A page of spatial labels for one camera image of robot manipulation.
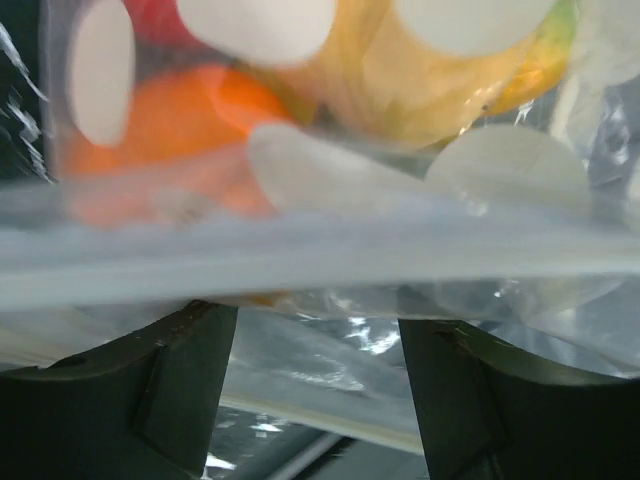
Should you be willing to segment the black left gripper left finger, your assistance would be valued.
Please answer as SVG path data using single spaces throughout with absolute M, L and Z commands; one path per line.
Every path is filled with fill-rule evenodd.
M 198 479 L 236 330 L 194 302 L 48 368 L 1 376 L 5 479 Z

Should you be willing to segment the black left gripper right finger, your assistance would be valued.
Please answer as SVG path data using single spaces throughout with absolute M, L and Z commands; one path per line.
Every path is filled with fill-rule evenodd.
M 567 367 L 461 321 L 398 324 L 431 478 L 638 478 L 638 380 Z

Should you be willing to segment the orange fake fruit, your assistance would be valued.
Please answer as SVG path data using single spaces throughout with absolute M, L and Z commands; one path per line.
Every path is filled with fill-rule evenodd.
M 245 145 L 252 131 L 292 123 L 280 99 L 248 74 L 215 65 L 170 72 L 135 90 L 120 143 L 77 136 L 63 162 L 67 208 L 89 224 L 198 221 L 214 209 L 274 213 Z

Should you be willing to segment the clear polka dot zip bag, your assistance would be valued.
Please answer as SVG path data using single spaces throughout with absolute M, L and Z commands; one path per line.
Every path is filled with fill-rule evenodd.
M 340 1 L 180 1 L 186 29 L 234 63 L 146 79 L 124 1 L 5 1 L 36 25 L 44 159 L 1 178 L 1 367 L 48 368 L 183 309 L 237 311 L 227 386 L 272 404 L 292 388 L 341 414 L 414 414 L 395 373 L 292 323 L 461 321 L 530 354 L 639 376 L 639 5 L 577 1 L 566 71 L 544 95 L 421 148 L 354 134 L 281 80 L 326 42 Z M 135 90 L 205 65 L 271 90 L 290 124 L 245 150 L 275 211 L 214 209 L 115 227 L 67 208 L 77 136 L 112 147 Z

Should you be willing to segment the yellow fake fruit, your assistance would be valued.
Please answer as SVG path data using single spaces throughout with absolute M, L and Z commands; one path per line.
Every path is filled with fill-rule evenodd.
M 297 93 L 359 136 L 421 148 L 459 134 L 512 80 L 549 1 L 340 1 Z

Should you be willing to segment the yellow green fake mango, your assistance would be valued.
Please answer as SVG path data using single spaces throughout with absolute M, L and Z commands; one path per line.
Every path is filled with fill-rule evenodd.
M 561 0 L 553 5 L 539 25 L 518 72 L 486 115 L 500 115 L 531 102 L 560 82 L 569 62 L 577 22 L 577 1 Z

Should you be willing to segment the red fake apple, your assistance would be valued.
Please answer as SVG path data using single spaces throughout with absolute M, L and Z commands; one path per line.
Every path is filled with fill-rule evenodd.
M 234 63 L 230 56 L 205 46 L 186 29 L 175 1 L 132 0 L 123 4 L 135 34 L 139 79 L 200 64 Z

